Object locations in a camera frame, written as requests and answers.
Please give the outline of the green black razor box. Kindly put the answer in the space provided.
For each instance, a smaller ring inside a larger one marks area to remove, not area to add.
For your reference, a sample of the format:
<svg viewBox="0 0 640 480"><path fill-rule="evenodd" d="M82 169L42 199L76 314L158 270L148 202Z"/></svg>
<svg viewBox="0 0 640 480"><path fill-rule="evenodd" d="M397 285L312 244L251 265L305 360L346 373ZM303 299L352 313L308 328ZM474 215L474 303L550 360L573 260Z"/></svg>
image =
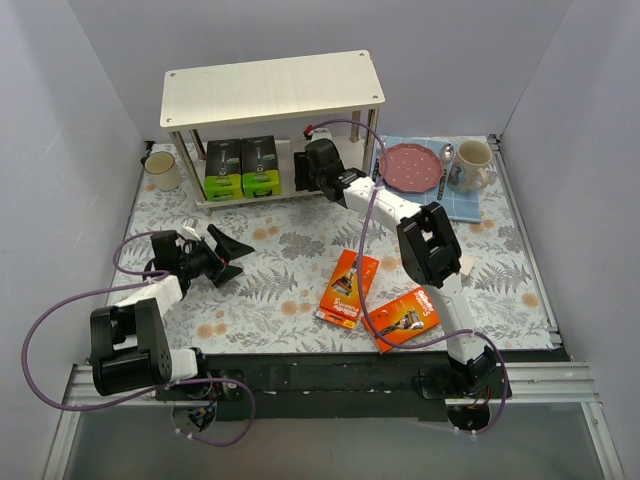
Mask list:
<svg viewBox="0 0 640 480"><path fill-rule="evenodd" d="M207 142L204 191L214 202L244 197L240 139Z"/></svg>
<svg viewBox="0 0 640 480"><path fill-rule="evenodd" d="M258 136L241 140L242 189L246 198L277 196L281 193L275 138Z"/></svg>

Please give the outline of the orange Gillette razor box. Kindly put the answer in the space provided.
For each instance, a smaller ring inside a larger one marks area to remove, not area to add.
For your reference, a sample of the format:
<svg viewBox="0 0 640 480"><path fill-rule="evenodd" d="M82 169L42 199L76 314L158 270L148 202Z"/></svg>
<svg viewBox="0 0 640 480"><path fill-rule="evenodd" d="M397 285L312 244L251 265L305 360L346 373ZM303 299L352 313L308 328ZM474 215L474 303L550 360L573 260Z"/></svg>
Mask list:
<svg viewBox="0 0 640 480"><path fill-rule="evenodd" d="M381 354L393 349L389 341L405 344L440 324L433 301L422 287L371 311L370 317L379 336L374 334L365 317L362 317L362 324Z"/></svg>
<svg viewBox="0 0 640 480"><path fill-rule="evenodd" d="M361 317L358 253L344 250L338 259L315 316L327 323L353 330Z"/></svg>

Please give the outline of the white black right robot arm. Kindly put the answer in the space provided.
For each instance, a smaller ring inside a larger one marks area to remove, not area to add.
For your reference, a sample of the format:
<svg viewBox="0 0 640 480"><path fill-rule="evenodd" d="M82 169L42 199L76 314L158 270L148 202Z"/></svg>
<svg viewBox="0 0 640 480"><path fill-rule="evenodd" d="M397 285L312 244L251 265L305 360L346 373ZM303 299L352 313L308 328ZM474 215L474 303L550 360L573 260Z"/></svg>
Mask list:
<svg viewBox="0 0 640 480"><path fill-rule="evenodd" d="M454 389L475 397L489 384L495 349L476 330L462 289L462 251L444 208L420 205L384 189L357 168L346 168L333 141L321 138L294 154L295 185L320 191L342 207L363 213L397 234L402 265L433 301L447 345Z"/></svg>

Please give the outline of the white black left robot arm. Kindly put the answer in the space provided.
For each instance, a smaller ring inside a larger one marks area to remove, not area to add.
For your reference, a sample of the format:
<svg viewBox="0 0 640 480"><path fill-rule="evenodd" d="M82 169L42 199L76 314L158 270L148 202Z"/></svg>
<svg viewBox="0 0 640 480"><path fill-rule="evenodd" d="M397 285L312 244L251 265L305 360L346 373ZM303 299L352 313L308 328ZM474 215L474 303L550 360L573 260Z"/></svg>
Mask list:
<svg viewBox="0 0 640 480"><path fill-rule="evenodd" d="M219 288L243 273L232 261L255 249L207 226L209 238L186 226L150 234L153 258L141 274L144 285L126 299L90 316L93 382L103 396L178 382L193 400L213 386L204 355L195 348L172 349L164 317L181 302L191 283L204 277Z"/></svg>

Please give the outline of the light wooden two-tier shelf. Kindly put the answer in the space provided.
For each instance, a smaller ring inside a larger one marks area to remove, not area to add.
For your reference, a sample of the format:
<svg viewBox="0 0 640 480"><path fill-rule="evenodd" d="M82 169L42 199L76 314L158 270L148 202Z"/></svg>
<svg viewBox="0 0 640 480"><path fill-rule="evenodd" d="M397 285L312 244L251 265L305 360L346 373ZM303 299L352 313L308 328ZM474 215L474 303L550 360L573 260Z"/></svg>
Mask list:
<svg viewBox="0 0 640 480"><path fill-rule="evenodd" d="M363 121L336 136L344 164L370 171L379 109L385 102L366 50L170 70L164 76L160 126L171 137L187 170L195 204L205 213L227 206L210 201L205 168L195 164L182 134L188 132L199 159L200 130L317 116Z"/></svg>

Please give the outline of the pink dotted plate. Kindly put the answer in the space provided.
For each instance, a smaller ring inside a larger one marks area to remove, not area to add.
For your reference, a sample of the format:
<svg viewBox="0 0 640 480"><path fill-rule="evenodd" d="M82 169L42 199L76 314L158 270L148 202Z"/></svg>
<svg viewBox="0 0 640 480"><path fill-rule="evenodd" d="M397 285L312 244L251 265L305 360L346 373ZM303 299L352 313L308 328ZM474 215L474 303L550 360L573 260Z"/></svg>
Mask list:
<svg viewBox="0 0 640 480"><path fill-rule="evenodd" d="M384 183L401 193L421 194L439 185L444 175L440 158L416 143L399 143L378 156Z"/></svg>

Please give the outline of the cream enamel cup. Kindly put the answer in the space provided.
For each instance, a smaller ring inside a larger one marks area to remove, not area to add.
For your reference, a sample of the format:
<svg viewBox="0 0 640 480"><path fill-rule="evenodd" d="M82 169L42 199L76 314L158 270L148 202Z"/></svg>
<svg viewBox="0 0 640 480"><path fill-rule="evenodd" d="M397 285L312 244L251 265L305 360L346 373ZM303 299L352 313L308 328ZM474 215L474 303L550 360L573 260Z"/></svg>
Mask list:
<svg viewBox="0 0 640 480"><path fill-rule="evenodd" d="M166 151L152 153L146 158L142 158L141 163L158 190L172 191L181 185L182 176L171 153Z"/></svg>

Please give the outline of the white cosmetic box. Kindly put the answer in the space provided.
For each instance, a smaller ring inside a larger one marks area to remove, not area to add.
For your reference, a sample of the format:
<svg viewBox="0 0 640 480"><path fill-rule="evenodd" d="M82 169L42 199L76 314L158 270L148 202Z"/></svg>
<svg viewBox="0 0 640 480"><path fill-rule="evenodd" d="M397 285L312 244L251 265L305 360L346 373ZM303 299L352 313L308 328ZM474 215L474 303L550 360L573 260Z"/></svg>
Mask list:
<svg viewBox="0 0 640 480"><path fill-rule="evenodd" d="M402 261L396 257L385 256L380 260L379 266L382 270L391 272L399 269L402 266Z"/></svg>
<svg viewBox="0 0 640 480"><path fill-rule="evenodd" d="M460 258L460 265L461 265L461 275L463 277L468 277L471 273L471 270L473 269L475 264L475 258L466 254L463 254Z"/></svg>

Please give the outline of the blue checked cloth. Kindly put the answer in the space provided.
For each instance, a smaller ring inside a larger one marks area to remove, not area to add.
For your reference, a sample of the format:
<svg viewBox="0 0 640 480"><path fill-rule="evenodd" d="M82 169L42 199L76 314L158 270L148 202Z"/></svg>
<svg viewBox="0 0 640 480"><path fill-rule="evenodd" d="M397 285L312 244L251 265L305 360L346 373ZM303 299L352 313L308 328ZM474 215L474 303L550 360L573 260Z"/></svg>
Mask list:
<svg viewBox="0 0 640 480"><path fill-rule="evenodd" d="M458 140L446 137L402 137L382 135L381 138L386 149L400 143L415 143L429 148L436 155L438 155L442 148L448 143L451 143L455 148L459 145ZM479 224L481 221L478 191L459 194L453 192L449 188L449 185L446 184L443 191L443 197L438 200L437 196L439 192L439 185L436 185L434 188L429 189L424 193L401 193L390 186L385 186L385 188L411 202L427 205L433 201L437 201L444 207L451 221L474 224Z"/></svg>

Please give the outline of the cream patterned mug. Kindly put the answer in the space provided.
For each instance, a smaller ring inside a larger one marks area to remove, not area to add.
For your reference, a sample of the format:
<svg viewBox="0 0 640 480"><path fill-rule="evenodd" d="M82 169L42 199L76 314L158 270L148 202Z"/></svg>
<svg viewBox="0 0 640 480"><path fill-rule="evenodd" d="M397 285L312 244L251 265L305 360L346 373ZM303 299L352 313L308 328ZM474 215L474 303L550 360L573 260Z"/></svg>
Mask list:
<svg viewBox="0 0 640 480"><path fill-rule="evenodd" d="M477 140L462 142L449 170L449 188L458 194L484 189L489 183L487 168L492 158L492 151L485 143Z"/></svg>

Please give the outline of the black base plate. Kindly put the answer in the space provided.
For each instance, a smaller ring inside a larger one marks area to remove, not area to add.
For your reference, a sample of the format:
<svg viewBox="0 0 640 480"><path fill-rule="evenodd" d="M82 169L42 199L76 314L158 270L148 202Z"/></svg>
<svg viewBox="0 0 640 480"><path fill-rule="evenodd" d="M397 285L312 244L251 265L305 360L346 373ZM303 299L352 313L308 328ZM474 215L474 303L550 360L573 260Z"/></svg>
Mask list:
<svg viewBox="0 0 640 480"><path fill-rule="evenodd" d="M259 419L328 419L415 417L444 421L445 403L482 406L515 391L521 364L560 363L569 359L562 348L506 351L507 368L495 368L479 385L462 383L443 352L316 353L207 355L206 371L245 384L174 387L153 393L157 401L217 403L221 421Z"/></svg>

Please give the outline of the aluminium rail frame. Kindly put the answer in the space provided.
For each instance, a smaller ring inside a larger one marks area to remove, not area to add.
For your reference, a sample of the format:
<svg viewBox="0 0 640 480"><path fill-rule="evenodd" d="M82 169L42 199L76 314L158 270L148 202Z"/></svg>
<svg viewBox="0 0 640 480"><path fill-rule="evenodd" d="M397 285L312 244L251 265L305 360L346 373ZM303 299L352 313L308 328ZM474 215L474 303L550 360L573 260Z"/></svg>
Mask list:
<svg viewBox="0 0 640 480"><path fill-rule="evenodd" d="M512 213L536 272L517 216ZM48 476L65 479L618 479L588 365L521 364L506 405L490 401L499 422L471 437L443 421L415 417L260 419L234 446L216 448L169 430L186 405L146 396L106 408L89 371L73 371L70 397L94 401L93 412L67 414Z"/></svg>

